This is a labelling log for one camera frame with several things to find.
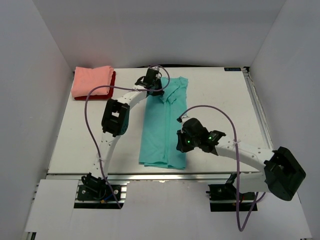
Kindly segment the teal t-shirt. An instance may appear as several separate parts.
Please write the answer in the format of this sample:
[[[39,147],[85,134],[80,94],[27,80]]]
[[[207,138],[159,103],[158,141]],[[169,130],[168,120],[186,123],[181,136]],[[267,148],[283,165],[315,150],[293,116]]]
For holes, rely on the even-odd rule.
[[[176,150],[177,118],[187,109],[188,79],[161,79],[168,84],[164,94],[149,96],[146,101],[138,162],[145,167],[184,170],[186,154]]]

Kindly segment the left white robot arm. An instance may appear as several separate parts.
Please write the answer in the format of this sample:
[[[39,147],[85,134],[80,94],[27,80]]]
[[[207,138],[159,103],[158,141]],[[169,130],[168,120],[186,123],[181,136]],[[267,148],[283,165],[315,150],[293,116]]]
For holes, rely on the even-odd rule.
[[[106,182],[108,181],[108,167],[114,149],[121,136],[125,134],[129,127],[130,111],[133,107],[149,96],[162,96],[165,93],[164,89],[169,85],[171,79],[168,79],[166,85],[162,85],[160,69],[164,69],[164,67],[160,65],[149,66],[146,74],[138,78],[132,88],[109,86],[111,89],[126,90],[126,93],[117,99],[110,98],[107,100],[101,120],[101,143],[97,143],[90,129],[87,108],[91,93],[103,88],[103,86],[95,87],[87,95],[84,105],[84,119],[97,149],[97,160],[93,162],[91,172],[94,177],[102,177]]]

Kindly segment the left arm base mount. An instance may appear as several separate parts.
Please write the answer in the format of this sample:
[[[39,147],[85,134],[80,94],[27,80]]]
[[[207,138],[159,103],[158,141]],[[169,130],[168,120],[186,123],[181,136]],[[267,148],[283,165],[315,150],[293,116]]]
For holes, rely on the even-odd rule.
[[[74,201],[75,209],[120,210],[124,205],[124,185],[111,184],[90,173],[81,177]]]

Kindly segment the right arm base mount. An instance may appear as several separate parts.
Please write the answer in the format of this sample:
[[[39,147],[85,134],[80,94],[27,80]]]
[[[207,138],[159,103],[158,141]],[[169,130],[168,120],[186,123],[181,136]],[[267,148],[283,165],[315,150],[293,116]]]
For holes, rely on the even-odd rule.
[[[210,211],[217,212],[236,212],[236,174],[233,173],[224,184],[210,184],[209,191],[206,193],[210,200]],[[248,212],[254,202],[255,193],[247,192],[239,194],[239,211]]]

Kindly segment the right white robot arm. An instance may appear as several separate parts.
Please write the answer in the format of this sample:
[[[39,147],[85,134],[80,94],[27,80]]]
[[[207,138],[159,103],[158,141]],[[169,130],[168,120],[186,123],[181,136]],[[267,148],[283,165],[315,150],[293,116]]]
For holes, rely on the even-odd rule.
[[[306,172],[292,152],[279,147],[276,150],[236,143],[224,132],[208,131],[196,118],[178,118],[176,149],[187,153],[195,148],[205,153],[226,157],[256,169],[254,173],[233,173],[226,184],[244,194],[272,193],[284,201],[291,201],[306,178]]]

